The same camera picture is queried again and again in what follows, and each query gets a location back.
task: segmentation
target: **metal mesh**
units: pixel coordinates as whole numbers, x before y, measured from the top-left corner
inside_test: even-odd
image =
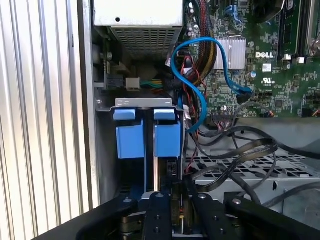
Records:
[[[236,158],[228,158],[219,160],[219,164],[223,164],[225,167],[229,167]],[[277,174],[279,178],[312,178],[318,177],[317,173],[311,169],[304,166],[301,161],[305,158],[301,156],[277,156],[277,164],[275,170],[273,171],[274,174]],[[207,157],[197,157],[194,159],[192,164],[193,168],[197,170],[202,170],[207,167],[211,167],[216,164],[215,160],[210,160]],[[253,177],[256,172],[266,174],[273,164],[273,157],[272,156],[265,156],[260,157],[254,161],[254,164],[240,164],[235,169],[234,173],[239,177]],[[221,175],[219,170],[213,171],[211,173],[205,174],[204,178],[218,178]]]
[[[111,29],[134,60],[167,58],[181,31],[181,28],[175,27],[112,27]]]

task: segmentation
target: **power supply vent grille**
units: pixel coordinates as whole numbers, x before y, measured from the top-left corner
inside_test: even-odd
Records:
[[[163,60],[178,40],[181,28],[112,27],[111,30],[134,60]]]

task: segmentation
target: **wire bundle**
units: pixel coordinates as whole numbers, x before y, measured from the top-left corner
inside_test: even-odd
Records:
[[[141,87],[152,87],[154,89],[161,89],[163,87],[162,81],[159,79],[152,79],[150,81],[142,81],[140,83]]]
[[[201,37],[214,37],[214,27],[210,18],[210,6],[206,0],[193,0],[195,6],[196,23],[200,29]],[[201,79],[204,80],[217,60],[217,46],[213,42],[200,42],[198,50],[198,59],[195,63],[195,70],[191,70],[187,73],[187,79],[195,86],[201,84]]]

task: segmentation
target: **silver heatsink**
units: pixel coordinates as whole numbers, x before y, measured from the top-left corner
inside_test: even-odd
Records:
[[[245,38],[217,38],[219,43],[223,46],[226,54],[226,59],[228,63],[228,68],[230,70],[242,70],[246,67],[246,44],[247,40]],[[218,49],[216,62],[214,65],[215,70],[223,70],[224,64],[221,55],[221,51]]]
[[[110,27],[134,60],[166,59],[183,19],[183,0],[94,0],[94,25]]]

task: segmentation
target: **perforated metal panel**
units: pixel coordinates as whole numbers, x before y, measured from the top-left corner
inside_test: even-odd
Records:
[[[184,24],[183,0],[93,0],[95,26],[110,27],[134,60],[163,60]]]
[[[112,27],[111,30],[135,60],[167,58],[181,32],[176,27]]]
[[[219,160],[218,163],[224,165],[225,167],[229,167],[236,158],[228,158]],[[288,179],[288,178],[319,178],[318,174],[313,171],[313,169],[308,168],[302,164],[304,157],[301,156],[277,156],[277,164],[273,173],[278,179]],[[210,160],[207,157],[196,158],[192,167],[197,170],[202,170],[207,167],[211,167],[216,165],[216,160]],[[238,175],[242,178],[248,179],[256,179],[258,177],[255,176],[256,173],[267,174],[273,164],[272,156],[260,157],[254,162],[248,162],[247,164],[240,164],[234,170],[234,174]],[[221,176],[221,172],[219,170],[213,171],[211,173],[205,174],[199,180],[210,181],[211,179],[215,179]]]

